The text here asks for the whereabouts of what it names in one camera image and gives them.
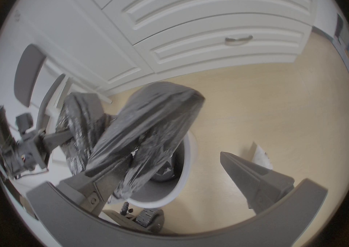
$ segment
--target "light wood floor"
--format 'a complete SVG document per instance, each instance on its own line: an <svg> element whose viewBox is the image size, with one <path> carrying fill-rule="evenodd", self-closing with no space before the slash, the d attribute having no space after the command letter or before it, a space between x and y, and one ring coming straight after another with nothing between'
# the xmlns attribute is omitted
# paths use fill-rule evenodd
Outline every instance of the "light wood floor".
<svg viewBox="0 0 349 247"><path fill-rule="evenodd" d="M198 159L179 197L163 207L165 227L196 233L253 217L219 156L226 151L250 159L255 141L274 170L292 176L295 185L310 178L328 188L321 210L294 246L308 241L349 185L349 74L333 45L312 33L292 64L235 66L168 81L200 91L206 102L191 128ZM136 90L112 96L106 112L116 114Z"/></svg>

